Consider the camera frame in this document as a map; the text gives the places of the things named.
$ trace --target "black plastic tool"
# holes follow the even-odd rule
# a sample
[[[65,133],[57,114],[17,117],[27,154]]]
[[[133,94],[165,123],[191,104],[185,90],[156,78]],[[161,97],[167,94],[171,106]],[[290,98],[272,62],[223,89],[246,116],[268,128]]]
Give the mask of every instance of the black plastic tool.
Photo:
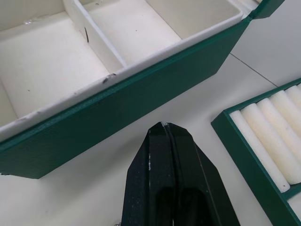
[[[216,167],[190,133],[158,123],[127,172],[121,226],[240,225]]]

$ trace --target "white table surface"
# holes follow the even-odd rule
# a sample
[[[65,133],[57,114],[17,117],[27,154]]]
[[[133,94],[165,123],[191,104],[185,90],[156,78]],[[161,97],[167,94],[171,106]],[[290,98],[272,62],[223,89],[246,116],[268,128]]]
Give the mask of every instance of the white table surface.
[[[210,122],[223,109],[275,88],[268,80],[281,85],[301,77],[300,6],[300,0],[286,0],[271,18],[252,22],[232,51],[239,59],[230,55],[213,77],[42,179],[1,176],[0,225],[113,226],[120,222],[127,168],[147,129],[158,121],[175,123],[193,135],[219,170],[242,226],[272,225]]]

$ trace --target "green tray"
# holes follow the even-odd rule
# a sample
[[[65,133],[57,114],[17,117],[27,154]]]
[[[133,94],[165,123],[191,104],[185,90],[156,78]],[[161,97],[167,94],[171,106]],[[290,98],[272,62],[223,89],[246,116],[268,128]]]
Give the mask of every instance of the green tray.
[[[256,18],[284,0],[263,0],[240,23],[0,143],[0,172],[40,178],[217,73]]]
[[[257,156],[236,127],[230,117],[230,113],[241,110],[252,103],[257,103],[281,90],[288,89],[291,86],[300,83],[301,79],[297,79],[234,107],[228,108],[219,114],[211,123],[274,226],[301,226],[301,221],[287,202],[294,195],[301,192],[301,184],[293,185],[287,192],[280,193]]]

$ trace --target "open box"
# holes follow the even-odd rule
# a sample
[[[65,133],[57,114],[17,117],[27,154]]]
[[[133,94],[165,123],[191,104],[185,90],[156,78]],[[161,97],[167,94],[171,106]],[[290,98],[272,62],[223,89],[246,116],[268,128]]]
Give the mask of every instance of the open box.
[[[0,3],[0,172],[40,178],[214,75],[283,0]]]
[[[241,174],[250,186],[258,202],[275,226],[300,226],[301,221],[288,203],[288,200],[301,192],[301,184],[291,185],[290,189],[281,193],[273,182],[256,154],[243,137],[230,114],[246,106],[257,103],[264,98],[301,83],[301,79],[273,89],[234,107],[224,110],[212,121],[212,127],[231,155]]]

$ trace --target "cylindrical foam insert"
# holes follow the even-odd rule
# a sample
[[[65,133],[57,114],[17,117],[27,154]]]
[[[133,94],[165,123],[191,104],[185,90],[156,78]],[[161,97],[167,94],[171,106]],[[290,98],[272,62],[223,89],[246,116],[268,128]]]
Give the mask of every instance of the cylindrical foam insert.
[[[241,113],[287,182],[291,185],[300,183],[301,165],[257,105],[251,104]]]
[[[290,127],[269,99],[263,99],[257,103],[257,106],[270,124],[276,129],[301,165],[301,139],[293,131],[292,127]]]
[[[292,99],[292,101],[301,108],[301,90],[297,86],[292,86],[287,89],[286,94]]]
[[[290,185],[284,178],[283,174],[280,172],[272,158],[269,156],[262,143],[258,140],[248,123],[245,121],[244,117],[240,111],[235,111],[230,114],[230,117],[234,121],[235,125],[244,136],[255,155],[262,163],[263,167],[272,178],[281,193],[286,192],[290,189]]]
[[[282,90],[270,98],[272,104],[290,124],[295,133],[301,138],[301,110]]]

